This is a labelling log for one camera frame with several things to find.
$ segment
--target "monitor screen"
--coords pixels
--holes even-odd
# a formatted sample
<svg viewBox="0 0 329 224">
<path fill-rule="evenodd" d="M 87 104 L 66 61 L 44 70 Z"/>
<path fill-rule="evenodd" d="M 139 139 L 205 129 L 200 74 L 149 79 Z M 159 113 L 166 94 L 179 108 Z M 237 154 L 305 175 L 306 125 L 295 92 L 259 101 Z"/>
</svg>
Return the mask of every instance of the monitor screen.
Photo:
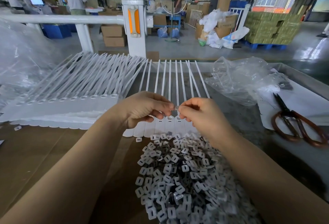
<svg viewBox="0 0 329 224">
<path fill-rule="evenodd" d="M 42 0 L 30 0 L 32 5 L 44 5 Z"/>
</svg>

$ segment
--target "fan stand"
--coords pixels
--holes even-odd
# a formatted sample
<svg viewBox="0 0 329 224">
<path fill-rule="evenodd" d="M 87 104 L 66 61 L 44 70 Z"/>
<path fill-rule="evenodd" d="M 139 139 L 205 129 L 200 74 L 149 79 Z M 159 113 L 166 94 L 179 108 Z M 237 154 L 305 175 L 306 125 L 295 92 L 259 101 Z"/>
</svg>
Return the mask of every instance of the fan stand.
<svg viewBox="0 0 329 224">
<path fill-rule="evenodd" d="M 172 6 L 171 6 L 171 32 L 170 32 L 170 38 L 166 38 L 165 41 L 173 43 L 173 42 L 179 42 L 179 40 L 172 38 L 172 19 L 174 17 L 174 0 L 171 0 L 171 1 L 172 1 Z"/>
</svg>

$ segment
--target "brown scissors handle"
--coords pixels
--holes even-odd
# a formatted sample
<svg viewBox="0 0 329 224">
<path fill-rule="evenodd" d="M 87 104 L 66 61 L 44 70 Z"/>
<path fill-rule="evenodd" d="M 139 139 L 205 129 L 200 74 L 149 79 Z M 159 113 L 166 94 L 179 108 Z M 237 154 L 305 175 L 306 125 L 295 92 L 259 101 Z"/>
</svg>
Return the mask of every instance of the brown scissors handle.
<svg viewBox="0 0 329 224">
<path fill-rule="evenodd" d="M 323 130 L 317 126 L 315 123 L 311 122 L 307 118 L 303 117 L 302 115 L 298 114 L 296 111 L 291 111 L 295 115 L 295 119 L 297 121 L 298 128 L 300 132 L 302 133 L 302 136 L 306 142 L 308 142 L 310 145 L 314 147 L 327 147 L 328 146 L 328 137 L 323 132 Z M 308 126 L 310 126 L 315 132 L 319 135 L 321 142 L 312 140 L 306 133 L 306 130 L 303 126 L 303 123 L 306 123 Z"/>
<path fill-rule="evenodd" d="M 289 120 L 285 117 L 281 116 L 282 111 L 279 111 L 278 113 L 276 113 L 272 118 L 271 118 L 271 124 L 273 126 L 273 129 L 275 130 L 275 132 L 277 132 L 282 138 L 291 141 L 291 142 L 298 142 L 300 141 L 300 136 L 297 132 L 297 130 L 295 130 L 295 128 L 292 126 L 292 124 L 289 122 Z M 276 119 L 277 118 L 281 118 L 283 120 L 283 122 L 285 123 L 285 125 L 288 127 L 288 129 L 293 133 L 292 135 L 288 135 L 286 133 L 283 133 L 283 131 L 281 131 L 279 129 L 279 127 L 276 124 Z"/>
</svg>

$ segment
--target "floor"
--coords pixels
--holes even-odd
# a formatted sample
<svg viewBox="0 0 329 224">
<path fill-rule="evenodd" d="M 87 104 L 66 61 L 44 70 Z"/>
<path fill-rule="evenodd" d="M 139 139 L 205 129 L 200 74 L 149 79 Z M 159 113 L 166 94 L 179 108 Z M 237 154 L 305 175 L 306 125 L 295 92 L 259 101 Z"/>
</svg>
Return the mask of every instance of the floor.
<svg viewBox="0 0 329 224">
<path fill-rule="evenodd" d="M 252 56 L 262 58 L 267 62 L 281 62 L 299 71 L 302 71 L 315 79 L 329 85 L 329 39 L 316 37 L 320 34 L 327 23 L 303 22 L 298 35 L 286 50 L 252 50 L 242 44 L 235 44 L 233 49 L 216 49 L 209 46 L 200 46 L 194 38 L 195 30 L 185 24 L 181 31 L 179 43 L 169 43 L 165 39 L 158 38 L 156 32 L 146 39 L 147 51 L 158 51 L 161 59 L 166 58 L 189 58 L 216 60 L 221 56 L 227 59 L 241 59 Z M 99 25 L 91 28 L 92 40 L 95 51 L 98 50 L 127 50 L 126 47 L 105 47 L 102 35 L 99 34 Z M 81 51 L 80 42 L 76 33 L 71 38 L 56 39 L 59 47 L 67 54 L 75 54 Z"/>
</svg>

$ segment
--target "green shorts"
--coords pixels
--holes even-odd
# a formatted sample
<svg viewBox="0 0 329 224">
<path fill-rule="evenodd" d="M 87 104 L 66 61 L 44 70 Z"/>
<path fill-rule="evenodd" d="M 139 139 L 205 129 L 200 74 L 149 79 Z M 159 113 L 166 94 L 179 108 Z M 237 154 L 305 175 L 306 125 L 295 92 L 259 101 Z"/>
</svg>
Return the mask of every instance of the green shorts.
<svg viewBox="0 0 329 224">
<path fill-rule="evenodd" d="M 71 9 L 71 15 L 87 15 L 85 9 Z"/>
</svg>

